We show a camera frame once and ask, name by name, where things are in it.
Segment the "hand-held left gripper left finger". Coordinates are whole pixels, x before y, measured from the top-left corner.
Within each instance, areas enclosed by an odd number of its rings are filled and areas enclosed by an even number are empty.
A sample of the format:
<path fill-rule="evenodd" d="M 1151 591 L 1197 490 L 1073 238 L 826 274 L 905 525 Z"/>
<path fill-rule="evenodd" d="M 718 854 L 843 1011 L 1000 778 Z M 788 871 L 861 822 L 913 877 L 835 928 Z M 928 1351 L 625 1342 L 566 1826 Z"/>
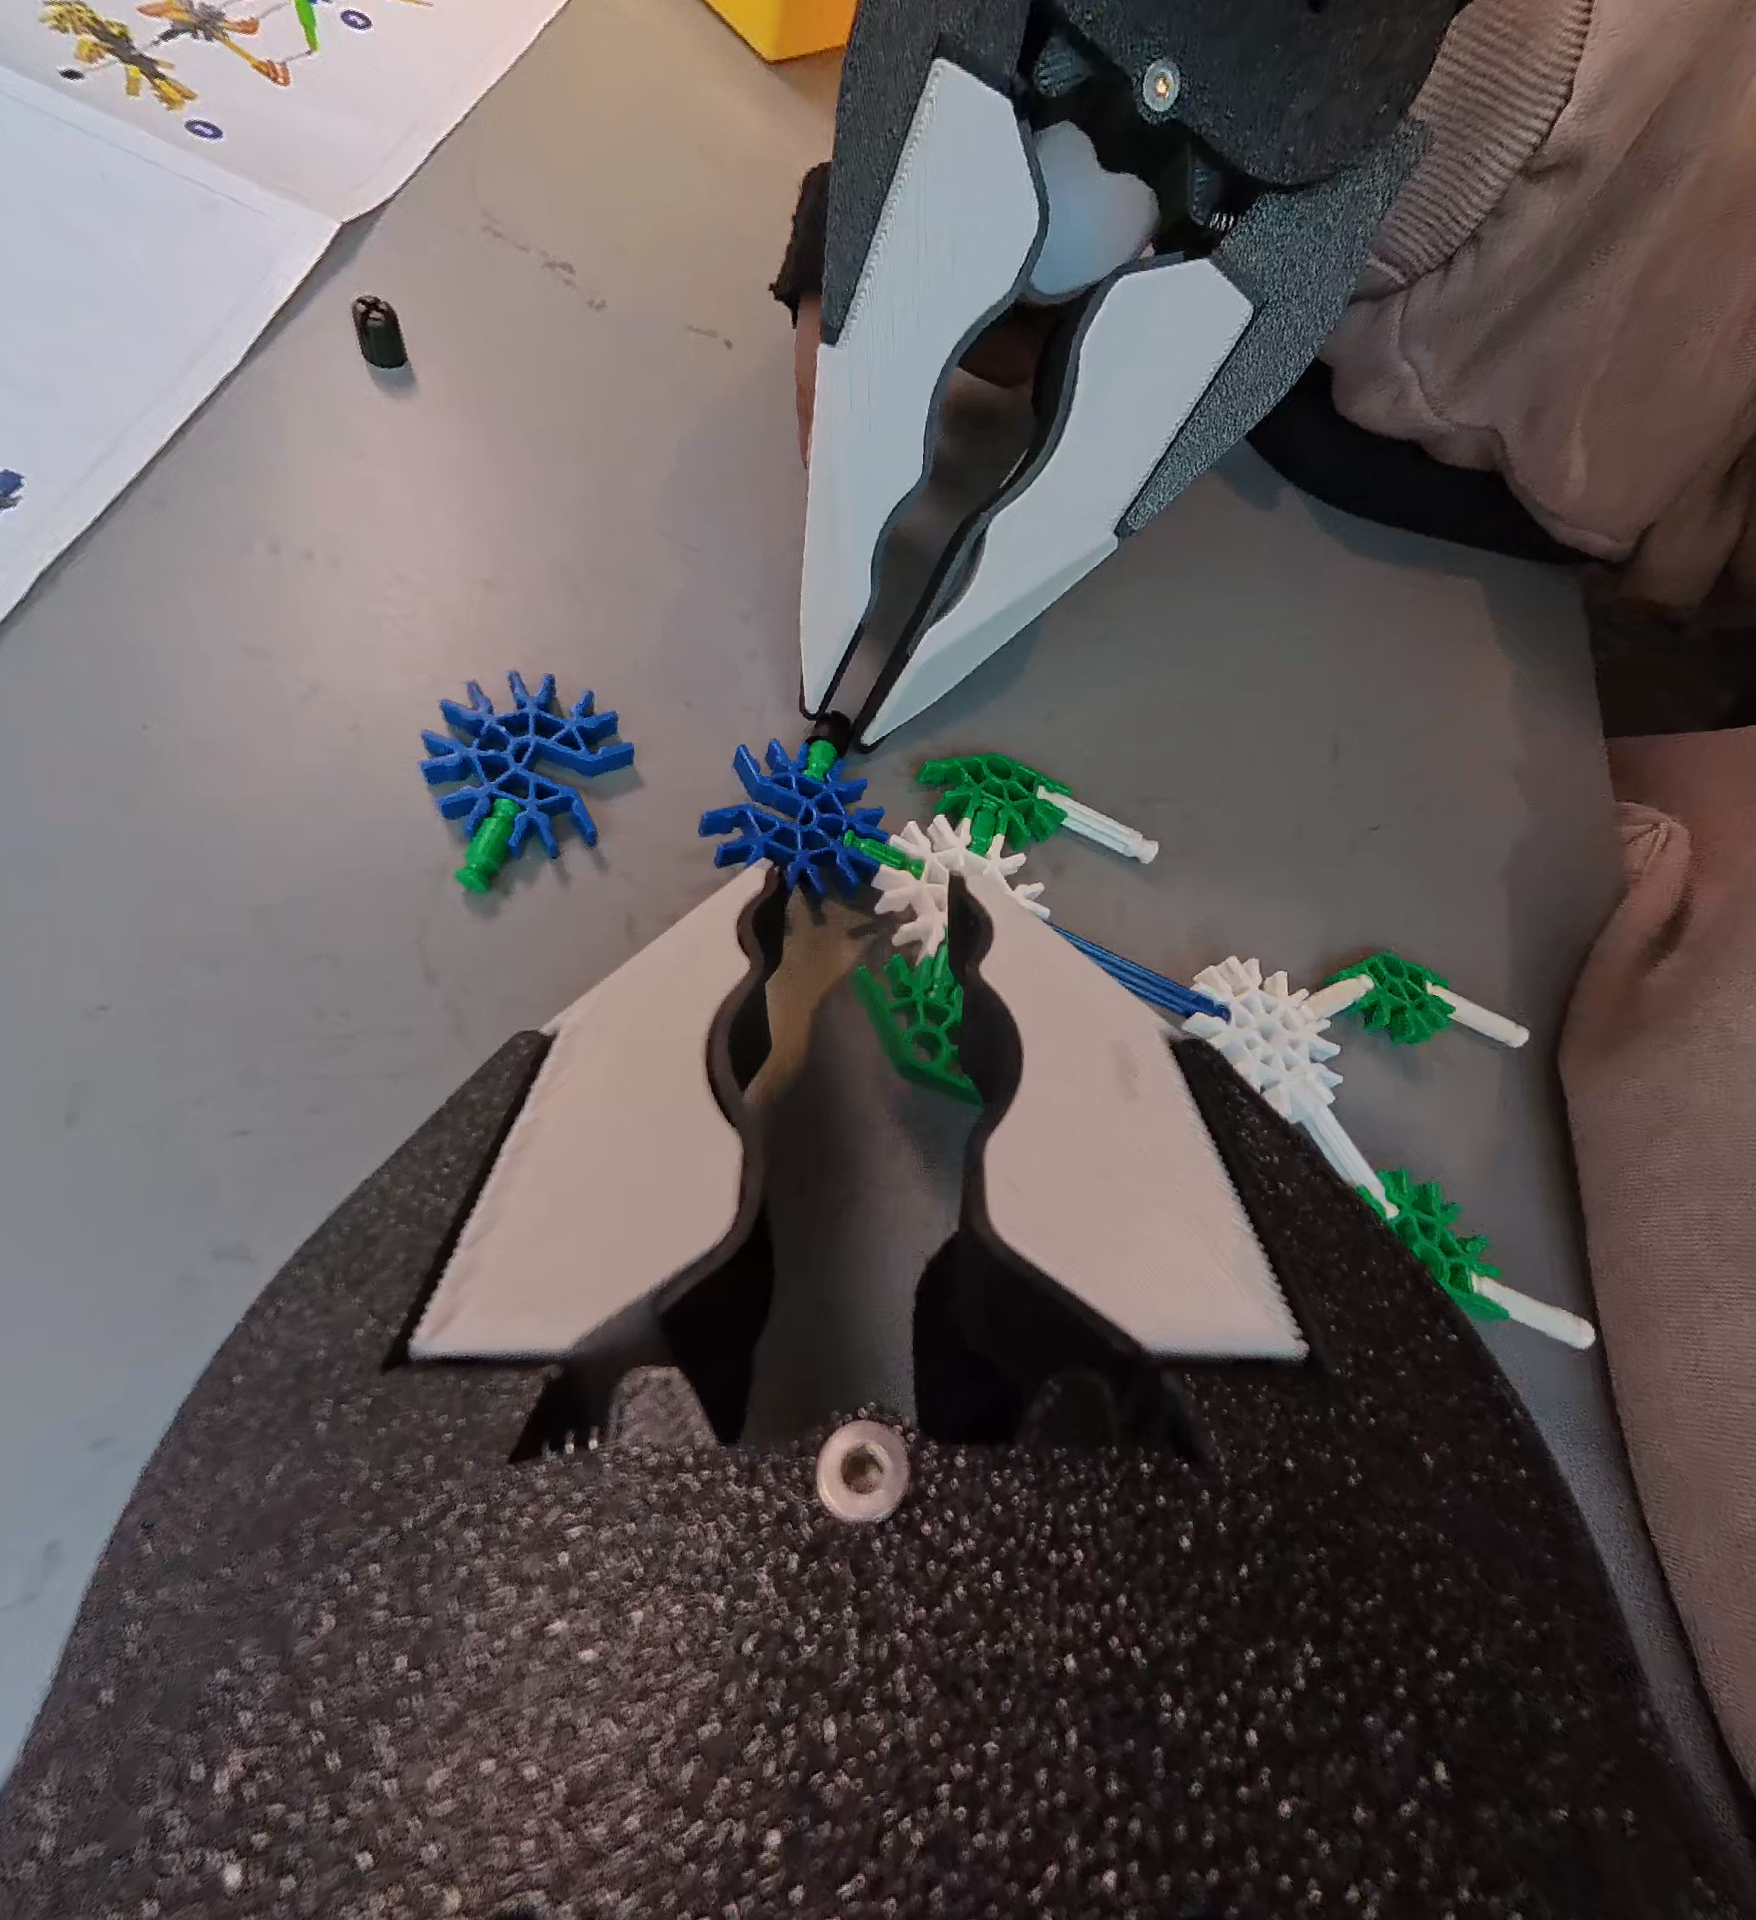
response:
<path fill-rule="evenodd" d="M 773 1297 L 760 1124 L 788 888 L 748 865 L 544 1027 L 549 1049 L 409 1331 L 413 1363 L 554 1363 L 554 1430 L 673 1369 L 736 1442 Z"/>

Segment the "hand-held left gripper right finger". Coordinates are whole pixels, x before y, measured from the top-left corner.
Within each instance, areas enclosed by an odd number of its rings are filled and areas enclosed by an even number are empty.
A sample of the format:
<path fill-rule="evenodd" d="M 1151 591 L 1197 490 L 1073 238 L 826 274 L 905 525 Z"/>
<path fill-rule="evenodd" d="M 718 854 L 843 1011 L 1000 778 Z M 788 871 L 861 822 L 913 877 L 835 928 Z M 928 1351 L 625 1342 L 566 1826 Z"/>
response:
<path fill-rule="evenodd" d="M 1014 1436 L 1041 1391 L 1092 1382 L 1158 1421 L 1167 1369 L 1308 1359 L 1195 1095 L 1197 1046 L 995 877 L 951 888 L 962 1069 L 981 1109 L 962 1217 L 915 1298 L 932 1436 Z"/>

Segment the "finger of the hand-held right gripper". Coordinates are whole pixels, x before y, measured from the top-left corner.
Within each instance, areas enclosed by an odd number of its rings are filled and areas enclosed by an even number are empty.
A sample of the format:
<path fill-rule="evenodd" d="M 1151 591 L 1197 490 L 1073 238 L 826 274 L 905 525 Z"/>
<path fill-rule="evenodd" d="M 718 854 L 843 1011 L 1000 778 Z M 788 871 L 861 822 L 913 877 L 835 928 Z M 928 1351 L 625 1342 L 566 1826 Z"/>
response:
<path fill-rule="evenodd" d="M 1206 258 L 1136 262 L 1096 288 L 1069 333 L 1031 456 L 965 521 L 919 605 L 924 623 L 858 717 L 861 744 L 935 706 L 1114 552 L 1133 500 L 1249 312 Z"/>
<path fill-rule="evenodd" d="M 1011 97 L 932 60 L 843 329 L 816 359 L 798 590 L 807 715 L 826 709 L 871 609 L 878 548 L 932 460 L 947 373 L 1018 293 L 1041 225 Z"/>

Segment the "white green blue toy assembly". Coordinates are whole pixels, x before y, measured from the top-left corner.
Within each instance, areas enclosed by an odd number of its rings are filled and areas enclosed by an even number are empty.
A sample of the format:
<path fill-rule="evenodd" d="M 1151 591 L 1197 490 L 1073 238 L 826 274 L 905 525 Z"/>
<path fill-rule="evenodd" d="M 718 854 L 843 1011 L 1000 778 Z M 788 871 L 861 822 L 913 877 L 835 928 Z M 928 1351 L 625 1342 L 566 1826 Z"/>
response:
<path fill-rule="evenodd" d="M 899 920 L 894 958 L 881 973 L 858 968 L 853 984 L 892 1068 L 919 1085 L 977 1103 L 960 1061 L 962 986 L 949 952 L 949 886 L 955 877 L 997 877 L 1041 920 L 1041 884 L 1020 882 L 1026 852 L 1059 831 L 1104 852 L 1150 864 L 1158 844 L 1089 806 L 1069 786 L 997 753 L 928 763 L 917 781 L 938 793 L 929 825 L 885 834 L 924 861 L 924 875 L 881 865 L 877 909 Z M 1279 1117 L 1314 1141 L 1325 1161 L 1354 1189 L 1426 1267 L 1445 1294 L 1484 1324 L 1509 1322 L 1570 1349 L 1589 1349 L 1596 1331 L 1582 1315 L 1541 1303 L 1506 1284 L 1487 1260 L 1484 1236 L 1466 1232 L 1457 1204 L 1435 1182 L 1404 1170 L 1374 1170 L 1334 1113 L 1338 1046 L 1331 1027 L 1357 1020 L 1396 1045 L 1423 1045 L 1464 1027 L 1503 1049 L 1524 1049 L 1528 1030 L 1448 981 L 1392 951 L 1297 986 L 1252 958 L 1230 957 L 1189 982 L 1154 973 L 1112 949 L 1065 931 L 1118 986 L 1187 1036 L 1214 1049 Z"/>

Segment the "yellow plastic bin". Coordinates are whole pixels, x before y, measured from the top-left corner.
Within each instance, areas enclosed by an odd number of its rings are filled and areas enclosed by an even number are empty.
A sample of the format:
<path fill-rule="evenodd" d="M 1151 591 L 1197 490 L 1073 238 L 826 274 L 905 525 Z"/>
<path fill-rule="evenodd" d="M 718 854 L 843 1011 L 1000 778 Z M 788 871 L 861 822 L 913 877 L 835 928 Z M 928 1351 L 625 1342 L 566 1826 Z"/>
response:
<path fill-rule="evenodd" d="M 711 0 L 706 7 L 763 60 L 784 63 L 841 51 L 858 4 Z"/>

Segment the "blue toy connector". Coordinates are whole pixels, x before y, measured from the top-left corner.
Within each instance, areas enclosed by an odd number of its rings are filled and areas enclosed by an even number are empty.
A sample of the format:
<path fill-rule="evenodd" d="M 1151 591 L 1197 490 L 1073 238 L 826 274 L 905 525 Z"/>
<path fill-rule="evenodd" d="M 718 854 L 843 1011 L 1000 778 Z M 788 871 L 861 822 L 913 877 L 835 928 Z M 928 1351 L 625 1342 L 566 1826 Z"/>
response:
<path fill-rule="evenodd" d="M 470 844 L 491 803 L 508 797 L 520 806 L 513 857 L 530 842 L 558 857 L 561 825 L 596 850 L 601 829 L 578 782 L 634 767 L 636 746 L 618 715 L 598 710 L 592 692 L 566 704 L 552 673 L 533 688 L 513 672 L 506 692 L 506 709 L 498 709 L 470 682 L 461 700 L 440 702 L 440 728 L 420 734 L 420 774 L 433 788 L 437 812 Z"/>
<path fill-rule="evenodd" d="M 882 809 L 862 803 L 866 781 L 845 769 L 845 758 L 829 781 L 809 781 L 803 772 L 807 743 L 797 751 L 771 738 L 756 754 L 740 744 L 731 772 L 742 797 L 701 812 L 697 831 L 719 842 L 716 865 L 769 864 L 787 886 L 813 900 L 854 898 L 872 884 L 878 864 L 843 847 L 848 831 L 888 839 Z"/>

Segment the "person's right forearm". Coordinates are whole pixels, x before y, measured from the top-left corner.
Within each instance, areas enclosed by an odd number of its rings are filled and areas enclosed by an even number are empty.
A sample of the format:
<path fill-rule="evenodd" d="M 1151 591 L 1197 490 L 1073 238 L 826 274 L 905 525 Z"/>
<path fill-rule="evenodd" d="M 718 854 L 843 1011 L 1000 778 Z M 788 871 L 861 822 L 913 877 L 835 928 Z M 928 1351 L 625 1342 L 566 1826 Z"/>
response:
<path fill-rule="evenodd" d="M 1756 2 L 1480 2 L 1325 350 L 1628 596 L 1756 614 Z"/>

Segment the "person's right hand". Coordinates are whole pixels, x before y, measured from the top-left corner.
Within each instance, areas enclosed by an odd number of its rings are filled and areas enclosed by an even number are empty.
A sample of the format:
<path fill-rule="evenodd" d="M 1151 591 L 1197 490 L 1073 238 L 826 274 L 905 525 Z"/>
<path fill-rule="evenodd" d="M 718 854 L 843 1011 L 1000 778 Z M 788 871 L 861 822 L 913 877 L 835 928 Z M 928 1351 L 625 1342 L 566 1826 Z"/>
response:
<path fill-rule="evenodd" d="M 1034 411 L 1062 405 L 1089 298 L 1016 303 L 972 341 L 957 370 L 1006 391 L 1029 391 Z"/>

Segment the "person's body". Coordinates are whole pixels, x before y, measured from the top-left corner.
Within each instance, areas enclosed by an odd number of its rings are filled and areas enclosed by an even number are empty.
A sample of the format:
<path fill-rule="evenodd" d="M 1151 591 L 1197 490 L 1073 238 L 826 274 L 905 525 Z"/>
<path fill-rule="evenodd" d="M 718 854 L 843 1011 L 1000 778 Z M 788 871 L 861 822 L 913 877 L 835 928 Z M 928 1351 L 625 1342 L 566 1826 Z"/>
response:
<path fill-rule="evenodd" d="M 1622 738 L 1561 1071 L 1640 1503 L 1756 1798 L 1756 728 Z"/>

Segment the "folded paper instruction sheet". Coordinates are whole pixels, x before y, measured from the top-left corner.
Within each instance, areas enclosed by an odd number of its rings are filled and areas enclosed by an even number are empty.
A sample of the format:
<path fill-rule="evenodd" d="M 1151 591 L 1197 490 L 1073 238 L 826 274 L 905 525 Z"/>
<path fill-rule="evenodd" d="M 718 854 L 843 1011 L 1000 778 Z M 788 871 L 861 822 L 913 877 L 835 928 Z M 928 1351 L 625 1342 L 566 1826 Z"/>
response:
<path fill-rule="evenodd" d="M 558 2 L 0 2 L 0 626 Z"/>

